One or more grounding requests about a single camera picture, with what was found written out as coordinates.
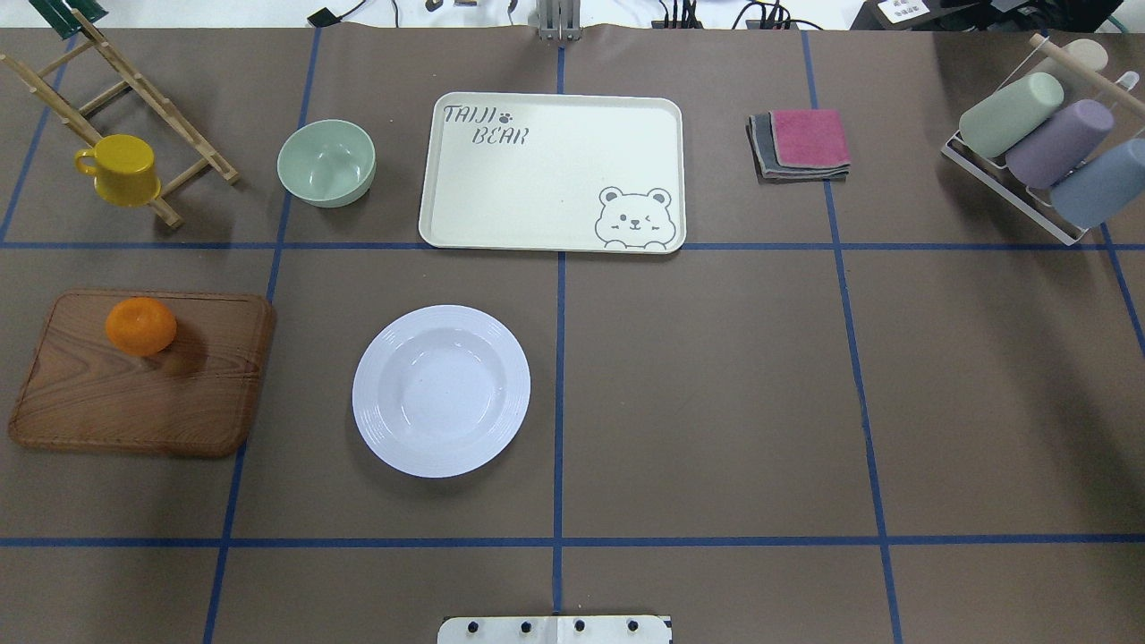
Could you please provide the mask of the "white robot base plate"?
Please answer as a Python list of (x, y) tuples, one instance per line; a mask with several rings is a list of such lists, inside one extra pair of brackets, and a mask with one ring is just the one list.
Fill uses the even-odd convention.
[(672, 643), (668, 616), (652, 614), (449, 618), (437, 643)]

